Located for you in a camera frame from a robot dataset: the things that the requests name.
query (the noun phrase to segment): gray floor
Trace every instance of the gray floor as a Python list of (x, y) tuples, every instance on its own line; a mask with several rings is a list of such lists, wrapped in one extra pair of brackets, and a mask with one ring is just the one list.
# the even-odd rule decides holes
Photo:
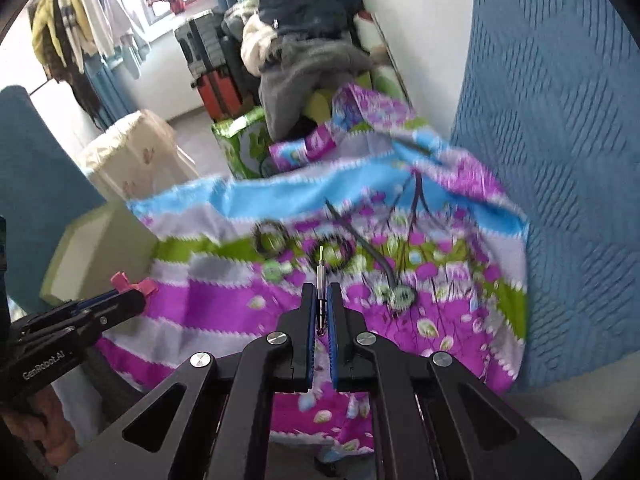
[[(284, 446), (271, 442), (267, 455), (265, 480), (326, 480), (316, 470), (314, 456), (320, 446)], [(373, 457), (351, 456), (342, 459), (336, 467), (338, 480), (375, 480)]]
[(230, 174), (225, 156), (211, 131), (213, 121), (204, 108), (169, 121), (176, 131), (176, 142), (196, 163), (200, 176)]

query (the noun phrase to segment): metal screw head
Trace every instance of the metal screw head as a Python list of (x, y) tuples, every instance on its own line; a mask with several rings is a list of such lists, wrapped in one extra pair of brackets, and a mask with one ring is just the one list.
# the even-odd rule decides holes
[(356, 341), (362, 346), (373, 345), (376, 342), (376, 335), (371, 332), (360, 332), (356, 336)]
[(191, 356), (189, 362), (193, 367), (202, 368), (209, 365), (209, 363), (211, 362), (211, 356), (206, 352), (197, 352)]
[(453, 362), (453, 357), (446, 352), (436, 352), (431, 358), (433, 359), (433, 364), (442, 367), (447, 367)]
[(287, 341), (287, 334), (284, 332), (271, 332), (267, 335), (267, 343), (270, 345), (281, 345)]

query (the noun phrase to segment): pink clamp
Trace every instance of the pink clamp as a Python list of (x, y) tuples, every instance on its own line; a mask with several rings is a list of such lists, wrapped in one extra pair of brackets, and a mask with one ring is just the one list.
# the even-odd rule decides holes
[(115, 288), (120, 294), (123, 292), (127, 292), (134, 288), (135, 290), (139, 290), (142, 294), (145, 295), (145, 299), (148, 300), (149, 296), (151, 296), (156, 290), (158, 290), (158, 286), (156, 282), (151, 278), (145, 278), (140, 283), (129, 283), (129, 279), (124, 272), (116, 272), (111, 277), (111, 285)]

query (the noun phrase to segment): blue gripper pad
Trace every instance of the blue gripper pad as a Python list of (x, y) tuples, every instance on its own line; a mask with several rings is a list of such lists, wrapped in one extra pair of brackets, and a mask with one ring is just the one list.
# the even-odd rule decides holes
[(312, 388), (314, 384), (314, 363), (316, 361), (316, 309), (318, 301), (316, 298), (316, 288), (314, 287), (313, 300), (309, 306), (309, 326), (306, 336), (306, 382), (307, 387)]
[(329, 331), (329, 364), (331, 369), (331, 382), (334, 388), (338, 387), (338, 337), (335, 333), (335, 315), (334, 315), (334, 288), (328, 287), (326, 294), (326, 315), (327, 329)]

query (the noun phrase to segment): green box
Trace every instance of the green box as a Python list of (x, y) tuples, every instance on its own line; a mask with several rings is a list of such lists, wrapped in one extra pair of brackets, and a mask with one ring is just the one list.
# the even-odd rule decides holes
[(278, 173), (269, 152), (273, 141), (262, 107), (255, 107), (237, 119), (215, 123), (211, 129), (237, 179), (267, 178)]

